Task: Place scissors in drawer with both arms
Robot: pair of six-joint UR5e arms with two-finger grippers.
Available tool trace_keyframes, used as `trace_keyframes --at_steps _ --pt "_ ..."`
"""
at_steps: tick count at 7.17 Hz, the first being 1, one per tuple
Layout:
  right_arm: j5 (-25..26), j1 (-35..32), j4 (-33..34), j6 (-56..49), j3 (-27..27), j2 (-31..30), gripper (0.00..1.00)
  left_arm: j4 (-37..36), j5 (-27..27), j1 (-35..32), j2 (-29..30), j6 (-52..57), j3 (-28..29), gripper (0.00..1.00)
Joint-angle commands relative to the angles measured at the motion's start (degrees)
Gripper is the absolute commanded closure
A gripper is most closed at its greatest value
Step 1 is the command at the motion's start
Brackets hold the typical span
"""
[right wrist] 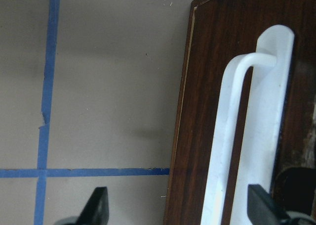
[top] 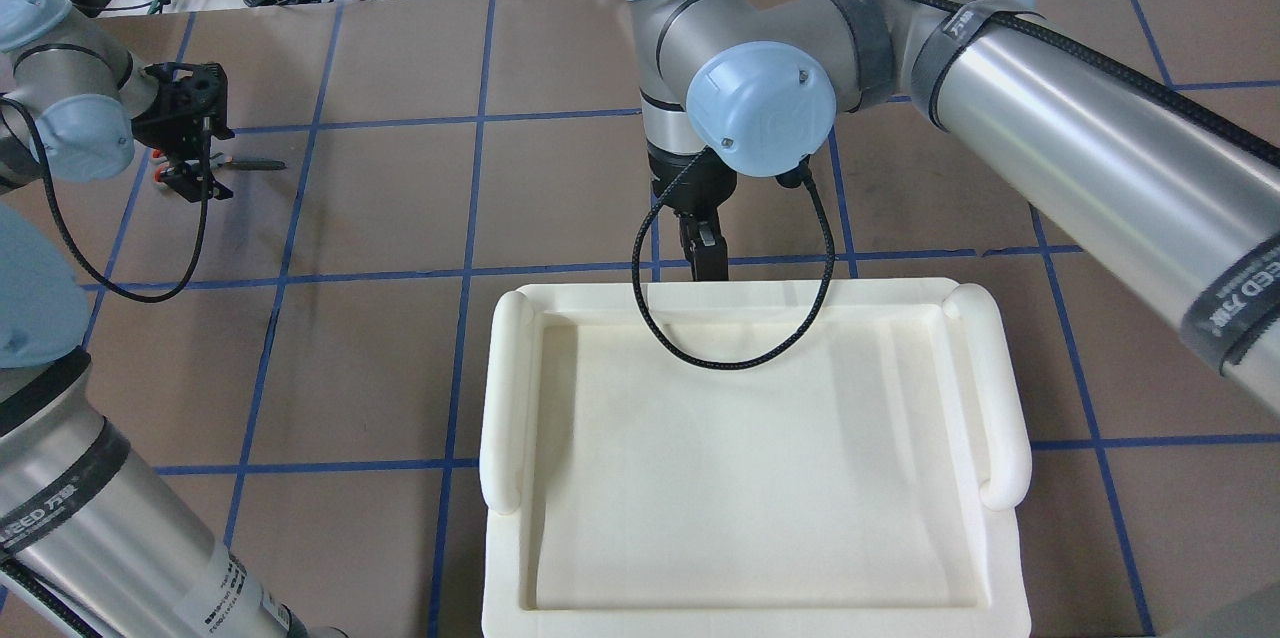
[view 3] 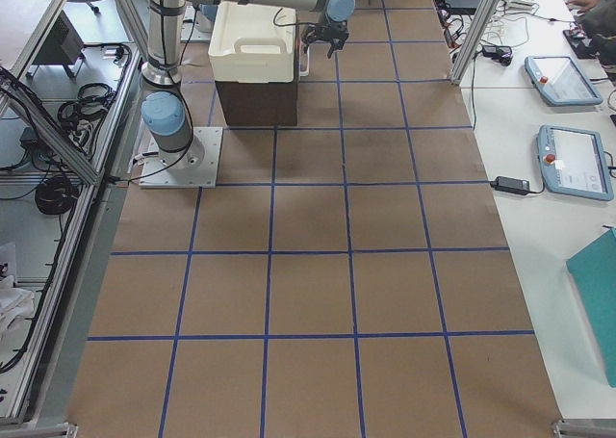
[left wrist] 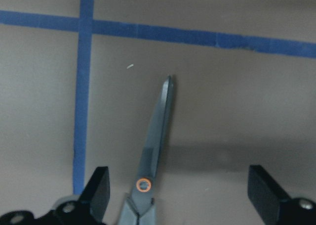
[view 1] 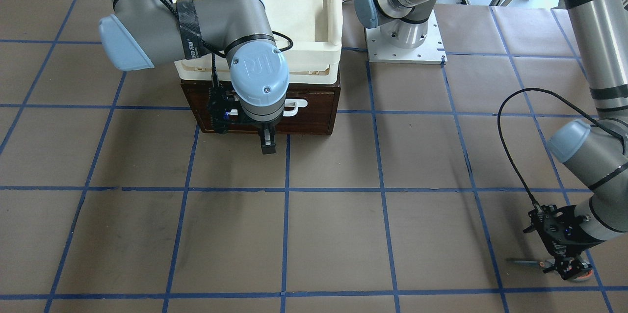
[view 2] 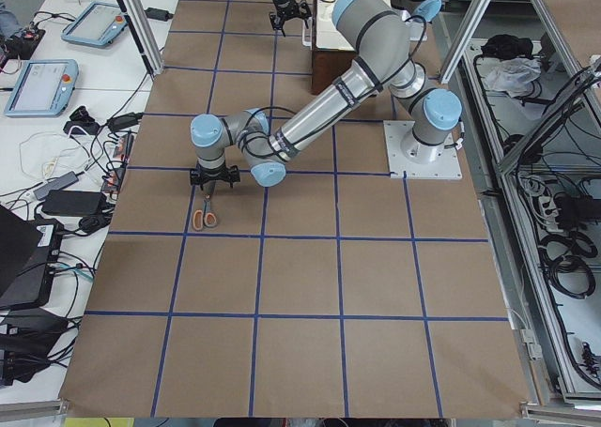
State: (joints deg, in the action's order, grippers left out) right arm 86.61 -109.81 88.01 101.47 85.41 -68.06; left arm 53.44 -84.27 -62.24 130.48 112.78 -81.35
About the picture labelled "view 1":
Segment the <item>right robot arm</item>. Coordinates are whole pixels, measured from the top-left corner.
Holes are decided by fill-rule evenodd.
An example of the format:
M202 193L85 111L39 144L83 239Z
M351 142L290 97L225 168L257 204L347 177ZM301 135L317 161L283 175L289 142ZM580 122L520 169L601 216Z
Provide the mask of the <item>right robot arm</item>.
M211 54L226 59L235 98L211 73L211 125L255 127L263 154L276 152L276 125L284 114L289 69L276 45L263 0L112 0L99 23L101 43L119 70Z

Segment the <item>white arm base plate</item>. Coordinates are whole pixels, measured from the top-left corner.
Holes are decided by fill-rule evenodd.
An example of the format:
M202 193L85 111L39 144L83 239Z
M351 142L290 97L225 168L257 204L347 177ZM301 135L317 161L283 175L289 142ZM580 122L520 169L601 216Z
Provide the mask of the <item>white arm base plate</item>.
M441 64L448 61L434 11L424 23L415 25L395 20L366 28L365 34L371 62Z

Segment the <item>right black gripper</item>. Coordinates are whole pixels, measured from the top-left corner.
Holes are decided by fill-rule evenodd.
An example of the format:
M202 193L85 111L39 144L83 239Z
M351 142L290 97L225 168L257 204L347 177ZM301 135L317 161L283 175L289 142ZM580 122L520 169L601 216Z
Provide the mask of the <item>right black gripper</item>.
M261 152L263 155L271 155L276 153L276 125L280 122L284 114L284 109L281 107L270 115L254 116L247 114L247 110L242 107L237 109L237 121L238 127L246 128L248 130L257 130L260 136Z

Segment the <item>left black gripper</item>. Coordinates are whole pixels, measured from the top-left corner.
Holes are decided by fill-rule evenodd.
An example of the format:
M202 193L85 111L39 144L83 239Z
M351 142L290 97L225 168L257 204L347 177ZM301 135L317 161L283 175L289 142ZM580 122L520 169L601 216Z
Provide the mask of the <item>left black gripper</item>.
M576 215L575 206L557 208L555 204L534 204L528 212L531 224L524 233L536 231L552 256L542 261L543 273L552 271L570 282L587 281L587 260L583 251L597 245L597 240L588 235L582 224L591 220L589 215Z

